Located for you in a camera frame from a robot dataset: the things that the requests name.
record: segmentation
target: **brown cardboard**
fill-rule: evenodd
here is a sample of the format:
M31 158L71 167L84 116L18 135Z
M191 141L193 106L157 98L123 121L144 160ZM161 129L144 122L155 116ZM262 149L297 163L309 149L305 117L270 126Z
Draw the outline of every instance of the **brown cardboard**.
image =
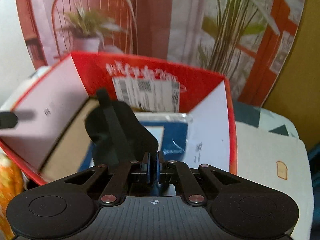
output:
M89 99L63 134L41 171L48 181L61 179L78 171L91 142L84 121L98 105L98 100Z

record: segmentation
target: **crosshair logo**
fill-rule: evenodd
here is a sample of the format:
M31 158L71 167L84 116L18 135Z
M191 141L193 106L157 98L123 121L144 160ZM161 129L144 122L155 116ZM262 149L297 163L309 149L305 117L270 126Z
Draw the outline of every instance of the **crosshair logo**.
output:
M159 201L159 200L157 200L157 199L153 199L153 200L151 200L151 201L149 201L151 204L153 204L153 205L156 205L156 204L158 204L159 202L161 202L161 201Z

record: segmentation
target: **metal screw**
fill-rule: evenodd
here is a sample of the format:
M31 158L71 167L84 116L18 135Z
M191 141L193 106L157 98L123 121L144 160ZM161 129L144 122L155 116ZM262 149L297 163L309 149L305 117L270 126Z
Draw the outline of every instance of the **metal screw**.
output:
M192 202L192 203L201 203L204 201L204 196L201 196L201 195L192 195L189 197L189 200Z
M113 196L113 195L104 195L101 197L101 201L104 203L112 203L116 200L117 200L116 196Z

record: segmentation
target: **open cardboard box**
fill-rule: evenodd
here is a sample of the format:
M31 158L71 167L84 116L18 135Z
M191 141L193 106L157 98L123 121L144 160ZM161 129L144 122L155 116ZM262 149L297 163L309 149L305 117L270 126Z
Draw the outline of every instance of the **open cardboard box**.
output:
M71 53L15 102L11 111L18 124L0 131L0 147L39 185L52 180L44 172L50 160L56 158L56 166L77 166L72 162L77 148L87 144L83 130L90 111L85 104L102 87L111 99L133 107L189 113L193 122L182 161L191 168L208 163L236 174L236 128L228 80L214 72L140 56ZM73 142L65 140L68 133ZM62 142L65 150L57 155Z

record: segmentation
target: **green plant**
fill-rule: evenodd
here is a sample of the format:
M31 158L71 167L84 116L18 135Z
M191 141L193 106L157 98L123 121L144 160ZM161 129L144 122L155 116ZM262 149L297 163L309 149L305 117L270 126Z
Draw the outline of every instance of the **green plant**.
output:
M280 35L280 31L274 19L258 0L226 0L225 3L217 0L217 11L216 17L204 15L202 22L202 30L214 38L215 43L209 49L200 44L198 55L202 68L217 71L231 78L240 60L241 53L234 59L236 66L231 66L241 37L257 35L265 30L267 24L275 34ZM257 16L264 20L254 22Z
M111 17L103 16L98 10L76 8L76 12L65 13L68 25L61 28L63 32L72 33L75 38L112 37L112 32L124 31Z

